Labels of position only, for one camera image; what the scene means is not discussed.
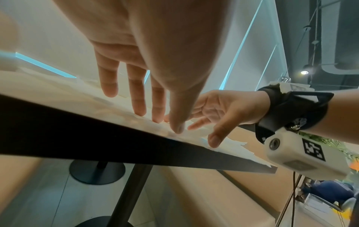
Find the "blue clothing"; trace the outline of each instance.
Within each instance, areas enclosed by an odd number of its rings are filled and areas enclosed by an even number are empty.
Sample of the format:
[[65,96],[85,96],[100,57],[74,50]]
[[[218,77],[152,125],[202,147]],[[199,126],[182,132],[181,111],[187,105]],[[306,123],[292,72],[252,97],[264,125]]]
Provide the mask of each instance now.
[[354,197],[351,185],[339,181],[323,181],[320,184],[304,188],[303,192],[319,196],[330,203],[338,202],[341,206],[346,200]]

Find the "qr-like marker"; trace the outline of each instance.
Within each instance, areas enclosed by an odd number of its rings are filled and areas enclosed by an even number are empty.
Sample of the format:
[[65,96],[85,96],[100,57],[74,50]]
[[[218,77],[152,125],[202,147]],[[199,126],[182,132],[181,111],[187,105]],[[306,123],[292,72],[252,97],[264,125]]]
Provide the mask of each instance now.
[[306,154],[313,156],[317,159],[325,161],[324,153],[322,147],[319,144],[315,144],[309,140],[303,139],[304,151]]

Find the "adult hand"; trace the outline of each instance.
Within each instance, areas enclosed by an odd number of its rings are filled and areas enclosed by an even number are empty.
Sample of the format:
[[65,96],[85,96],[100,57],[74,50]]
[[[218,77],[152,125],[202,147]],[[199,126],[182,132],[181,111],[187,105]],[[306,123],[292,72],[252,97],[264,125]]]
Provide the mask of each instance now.
[[54,1],[93,44],[104,93],[117,95],[125,62],[133,109],[143,116],[150,69],[153,121],[163,120],[167,89],[171,128],[181,133],[222,49],[234,0]]
[[189,119],[199,120],[188,130],[215,123],[214,131],[208,135],[208,144],[216,148],[238,125],[258,122],[268,112],[269,106],[269,96],[264,91],[213,90],[198,98]]

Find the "white camera device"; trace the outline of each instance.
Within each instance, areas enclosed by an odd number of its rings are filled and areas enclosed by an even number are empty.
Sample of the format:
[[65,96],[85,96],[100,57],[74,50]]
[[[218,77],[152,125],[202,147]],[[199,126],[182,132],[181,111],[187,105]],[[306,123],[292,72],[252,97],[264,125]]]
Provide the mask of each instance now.
[[314,180],[342,180],[350,172],[343,152],[284,128],[264,146],[271,161]]

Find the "round table base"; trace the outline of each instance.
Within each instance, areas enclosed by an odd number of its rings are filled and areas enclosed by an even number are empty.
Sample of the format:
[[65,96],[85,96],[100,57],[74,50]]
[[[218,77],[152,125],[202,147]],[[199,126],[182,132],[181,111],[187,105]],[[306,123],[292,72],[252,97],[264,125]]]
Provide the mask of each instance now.
[[70,165],[70,174],[79,182],[92,185],[110,184],[119,180],[126,172],[123,163],[108,162],[98,168],[96,161],[75,160]]
[[[101,216],[97,218],[91,218],[90,220],[84,221],[75,227],[106,227],[111,216]],[[126,227],[134,227],[130,223],[127,223]]]

